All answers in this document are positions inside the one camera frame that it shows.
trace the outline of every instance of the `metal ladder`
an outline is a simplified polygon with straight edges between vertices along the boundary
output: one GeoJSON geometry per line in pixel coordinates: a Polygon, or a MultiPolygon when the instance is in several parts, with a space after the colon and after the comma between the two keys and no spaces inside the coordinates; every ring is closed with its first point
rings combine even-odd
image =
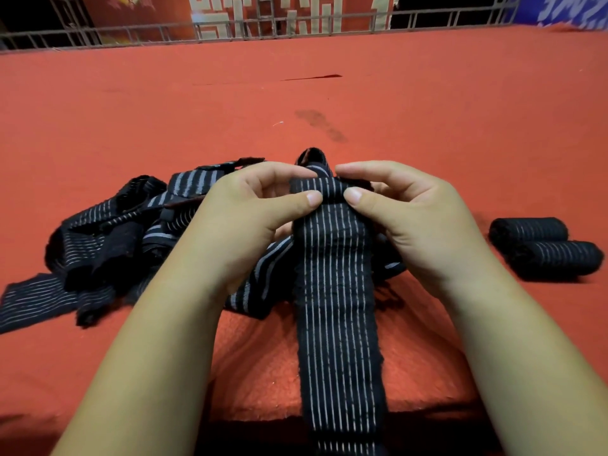
{"type": "Polygon", "coordinates": [[[274,0],[256,0],[255,3],[255,8],[257,10],[257,15],[258,15],[258,34],[260,35],[260,38],[263,38],[264,36],[262,35],[262,23],[263,22],[270,22],[270,24],[272,25],[272,38],[276,38],[277,37],[277,22],[275,22],[275,17],[274,17],[274,0]],[[260,6],[262,5],[262,3],[269,3],[270,4],[270,15],[262,15],[261,14],[261,9],[260,6]]]}

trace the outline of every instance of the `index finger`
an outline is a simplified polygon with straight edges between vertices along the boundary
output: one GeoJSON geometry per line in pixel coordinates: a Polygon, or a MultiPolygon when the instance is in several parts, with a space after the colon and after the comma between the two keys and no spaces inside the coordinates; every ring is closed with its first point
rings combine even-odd
{"type": "Polygon", "coordinates": [[[312,169],[289,165],[278,161],[263,161],[238,171],[239,177],[245,181],[258,195],[268,187],[289,182],[293,177],[306,179],[316,177],[312,169]]]}
{"type": "Polygon", "coordinates": [[[441,182],[441,179],[433,175],[396,161],[355,161],[337,165],[336,174],[351,179],[383,182],[392,191],[400,193],[400,197],[406,201],[413,200],[441,182]]]}

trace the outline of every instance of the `person's left hand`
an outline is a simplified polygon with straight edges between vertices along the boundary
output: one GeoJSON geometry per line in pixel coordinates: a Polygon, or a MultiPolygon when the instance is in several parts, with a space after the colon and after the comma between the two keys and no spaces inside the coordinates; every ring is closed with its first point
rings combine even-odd
{"type": "Polygon", "coordinates": [[[311,213],[323,201],[318,191],[290,194],[293,177],[316,174],[307,168],[265,161],[222,177],[171,254],[187,254],[188,261],[219,284],[216,288],[224,295],[236,291],[274,241],[277,229],[311,213]]]}

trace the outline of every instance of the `person's right hand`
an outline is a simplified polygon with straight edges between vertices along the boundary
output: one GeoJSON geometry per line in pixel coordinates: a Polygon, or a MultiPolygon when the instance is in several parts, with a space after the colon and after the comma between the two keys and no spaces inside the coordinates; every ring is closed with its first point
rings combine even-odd
{"type": "Polygon", "coordinates": [[[433,296],[444,298],[498,263],[448,182],[395,161],[347,163],[336,173],[371,181],[375,192],[351,187],[344,198],[386,228],[408,269],[433,296]]]}

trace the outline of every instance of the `rolled fabric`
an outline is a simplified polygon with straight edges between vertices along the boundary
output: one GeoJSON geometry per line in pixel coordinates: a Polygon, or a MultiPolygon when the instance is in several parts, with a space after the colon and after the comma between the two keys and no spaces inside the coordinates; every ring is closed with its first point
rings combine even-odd
{"type": "Polygon", "coordinates": [[[507,260],[525,280],[571,280],[596,272],[604,253],[588,241],[528,241],[516,245],[507,260]]]}
{"type": "Polygon", "coordinates": [[[558,218],[498,218],[490,224],[490,242],[503,254],[517,243],[565,241],[568,228],[558,218]]]}

